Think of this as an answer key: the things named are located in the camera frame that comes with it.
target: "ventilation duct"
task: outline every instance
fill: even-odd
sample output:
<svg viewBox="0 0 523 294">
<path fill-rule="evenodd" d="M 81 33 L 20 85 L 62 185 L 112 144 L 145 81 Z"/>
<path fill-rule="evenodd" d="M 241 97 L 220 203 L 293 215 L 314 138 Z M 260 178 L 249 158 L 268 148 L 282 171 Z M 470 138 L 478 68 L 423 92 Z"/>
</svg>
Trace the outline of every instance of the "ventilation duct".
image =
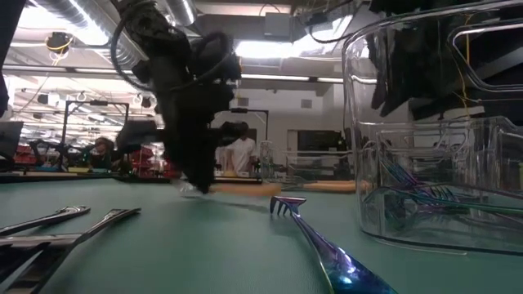
<svg viewBox="0 0 523 294">
<path fill-rule="evenodd" d="M 161 0 L 161 3 L 176 25 L 192 25 L 198 16 L 198 11 L 192 0 Z"/>
<path fill-rule="evenodd" d="M 87 45 L 102 46 L 109 42 L 115 21 L 95 0 L 30 0 L 37 8 L 44 9 L 72 27 L 72 34 Z M 110 60 L 110 50 L 97 51 Z M 119 40 L 117 57 L 124 68 L 131 68 L 144 56 L 131 39 L 123 34 Z"/>
</svg>

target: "metal utensil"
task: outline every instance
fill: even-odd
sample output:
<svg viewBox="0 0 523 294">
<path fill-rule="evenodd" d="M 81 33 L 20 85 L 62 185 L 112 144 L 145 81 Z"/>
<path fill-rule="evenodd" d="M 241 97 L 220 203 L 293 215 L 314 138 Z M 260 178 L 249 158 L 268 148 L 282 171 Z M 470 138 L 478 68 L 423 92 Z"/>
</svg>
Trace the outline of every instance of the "metal utensil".
<svg viewBox="0 0 523 294">
<path fill-rule="evenodd" d="M 21 224 L 9 225 L 7 227 L 0 228 L 0 236 L 8 236 L 10 234 L 18 233 L 40 225 L 54 225 L 62 221 L 70 220 L 77 216 L 82 216 L 88 213 L 90 210 L 91 208 L 86 206 L 64 207 L 49 216 L 44 216 L 35 220 L 23 222 Z"/>
<path fill-rule="evenodd" d="M 34 254 L 41 252 L 9 286 L 6 293 L 38 293 L 76 246 L 114 222 L 139 211 L 140 208 L 112 209 L 87 232 L 80 234 L 0 238 L 0 282 Z"/>
<path fill-rule="evenodd" d="M 396 293 L 394 289 L 376 274 L 346 254 L 345 251 L 336 244 L 328 241 L 303 220 L 298 212 L 298 207 L 305 201 L 306 199 L 304 198 L 274 196 L 270 199 L 270 213 L 274 212 L 276 203 L 279 204 L 278 215 L 282 207 L 284 207 L 283 214 L 285 214 L 287 210 L 290 211 L 291 217 L 316 251 L 321 268 L 329 281 L 330 292 L 335 294 Z"/>
</svg>

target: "iridescent fork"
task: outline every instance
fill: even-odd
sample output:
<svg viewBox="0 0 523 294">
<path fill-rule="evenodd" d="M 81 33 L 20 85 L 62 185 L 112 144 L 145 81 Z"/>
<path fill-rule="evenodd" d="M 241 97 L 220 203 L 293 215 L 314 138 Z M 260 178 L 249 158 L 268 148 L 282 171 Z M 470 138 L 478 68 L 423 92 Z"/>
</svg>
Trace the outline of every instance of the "iridescent fork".
<svg viewBox="0 0 523 294">
<path fill-rule="evenodd" d="M 270 199 L 270 213 L 274 212 L 276 203 L 279 204 L 278 215 L 282 207 L 284 207 L 283 214 L 287 210 L 290 211 L 291 217 L 316 251 L 321 268 L 329 281 L 330 292 L 335 294 L 397 293 L 376 274 L 347 255 L 343 249 L 312 229 L 298 212 L 298 207 L 305 201 L 304 198 L 274 196 Z"/>
</svg>

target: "clear plastic container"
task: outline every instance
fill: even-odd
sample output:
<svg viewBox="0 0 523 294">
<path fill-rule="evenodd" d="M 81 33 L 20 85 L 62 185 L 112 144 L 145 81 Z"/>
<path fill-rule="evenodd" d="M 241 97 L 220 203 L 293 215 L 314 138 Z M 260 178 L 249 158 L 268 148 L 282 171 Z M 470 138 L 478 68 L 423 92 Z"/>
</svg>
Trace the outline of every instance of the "clear plastic container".
<svg viewBox="0 0 523 294">
<path fill-rule="evenodd" d="M 274 164 L 274 158 L 285 158 L 285 164 Z M 269 141 L 260 144 L 261 178 L 286 190 L 354 191 L 352 161 L 352 152 L 281 151 Z"/>
<path fill-rule="evenodd" d="M 522 6 L 482 2 L 396 16 L 347 40 L 345 127 L 352 129 L 365 233 L 419 246 L 523 254 L 523 129 L 506 118 L 468 113 L 481 101 L 492 103 L 493 95 L 503 103 L 523 90 L 481 80 L 471 58 L 479 53 L 470 52 L 482 34 L 523 27 L 505 18 Z M 422 120 L 427 115 L 413 111 L 420 99 L 436 116 L 448 103 L 467 107 L 463 118 Z"/>
</svg>

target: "green table surface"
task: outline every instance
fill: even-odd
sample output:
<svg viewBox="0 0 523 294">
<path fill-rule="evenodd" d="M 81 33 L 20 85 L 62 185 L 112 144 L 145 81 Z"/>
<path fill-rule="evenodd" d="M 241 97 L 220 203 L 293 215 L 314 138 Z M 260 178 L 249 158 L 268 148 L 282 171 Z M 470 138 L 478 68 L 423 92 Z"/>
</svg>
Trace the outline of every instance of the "green table surface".
<svg viewBox="0 0 523 294">
<path fill-rule="evenodd" d="M 386 245 L 360 232 L 355 195 L 307 197 L 303 218 L 400 294 L 522 293 L 523 259 Z M 111 208 L 139 216 L 100 232 L 69 255 L 44 293 L 327 293 L 314 252 L 268 198 L 183 198 L 172 185 L 72 180 L 0 186 L 0 227 L 68 205 L 92 211 L 26 234 L 77 233 Z M 0 285 L 3 292 L 12 277 Z"/>
</svg>

